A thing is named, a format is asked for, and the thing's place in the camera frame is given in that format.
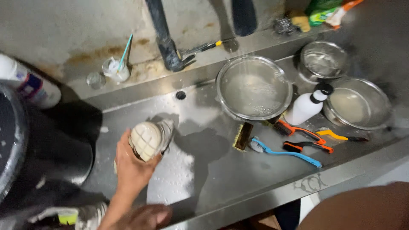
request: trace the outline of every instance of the stainless steel pot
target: stainless steel pot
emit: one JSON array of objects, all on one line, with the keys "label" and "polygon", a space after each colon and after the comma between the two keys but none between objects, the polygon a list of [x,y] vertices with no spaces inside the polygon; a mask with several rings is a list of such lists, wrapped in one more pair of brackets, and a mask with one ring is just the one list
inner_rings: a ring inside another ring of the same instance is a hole
[{"label": "stainless steel pot", "polygon": [[284,71],[261,56],[244,56],[228,62],[217,76],[216,88],[225,111],[241,120],[279,117],[292,98],[292,84]]},{"label": "stainless steel pot", "polygon": [[334,87],[324,102],[324,114],[338,126],[375,130],[386,127],[391,117],[391,103],[374,83],[357,78],[331,82]]},{"label": "stainless steel pot", "polygon": [[298,69],[309,81],[342,77],[348,68],[348,55],[336,44],[315,41],[301,50]]}]

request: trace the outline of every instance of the sponge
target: sponge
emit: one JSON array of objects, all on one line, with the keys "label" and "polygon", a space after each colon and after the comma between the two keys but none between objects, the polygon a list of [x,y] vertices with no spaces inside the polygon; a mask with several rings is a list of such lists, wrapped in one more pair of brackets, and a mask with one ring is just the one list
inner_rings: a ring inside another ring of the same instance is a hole
[{"label": "sponge", "polygon": [[291,23],[298,26],[302,32],[305,33],[311,30],[308,17],[302,10],[295,9],[290,11],[289,17],[291,18]]}]

